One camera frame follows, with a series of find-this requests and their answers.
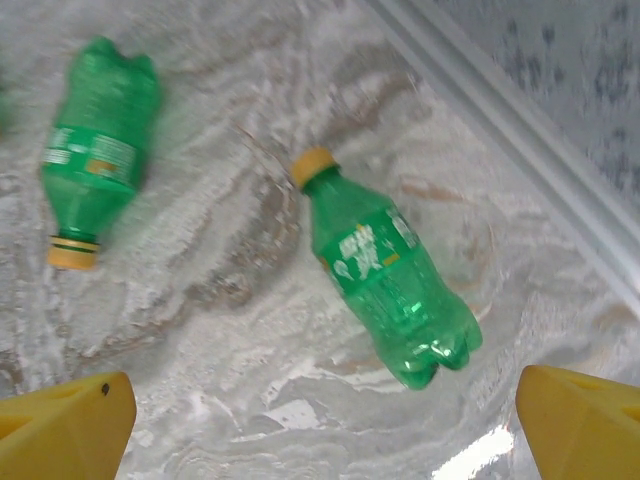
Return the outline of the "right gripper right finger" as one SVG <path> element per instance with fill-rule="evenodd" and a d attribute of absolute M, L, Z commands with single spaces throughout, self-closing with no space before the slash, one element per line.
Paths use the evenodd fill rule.
<path fill-rule="evenodd" d="M 542 480 L 640 480 L 640 387 L 529 365 L 515 404 Z"/>

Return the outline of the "grooved aluminium side rail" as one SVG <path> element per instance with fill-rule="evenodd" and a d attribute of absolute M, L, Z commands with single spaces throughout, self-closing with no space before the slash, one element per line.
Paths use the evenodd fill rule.
<path fill-rule="evenodd" d="M 535 187 L 558 223 L 640 317 L 640 213 L 433 0 L 358 0 L 407 62 Z"/>

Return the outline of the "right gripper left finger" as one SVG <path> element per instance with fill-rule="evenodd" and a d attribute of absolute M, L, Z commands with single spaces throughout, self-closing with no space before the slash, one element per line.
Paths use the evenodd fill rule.
<path fill-rule="evenodd" d="M 0 480 L 115 480 L 135 419 L 124 372 L 0 399 Z"/>

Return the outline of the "green soda bottle yellow cap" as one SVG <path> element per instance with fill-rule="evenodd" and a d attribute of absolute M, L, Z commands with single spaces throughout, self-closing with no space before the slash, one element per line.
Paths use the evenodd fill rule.
<path fill-rule="evenodd" d="M 479 324 L 393 200 L 344 177 L 323 147 L 303 153 L 291 175 L 310 200 L 315 257 L 391 374 L 421 390 L 439 368 L 464 368 L 482 344 Z"/>
<path fill-rule="evenodd" d="M 41 180 L 58 226 L 50 265 L 94 267 L 99 240 L 138 193 L 162 88 L 151 58 L 98 36 L 74 58 Z"/>

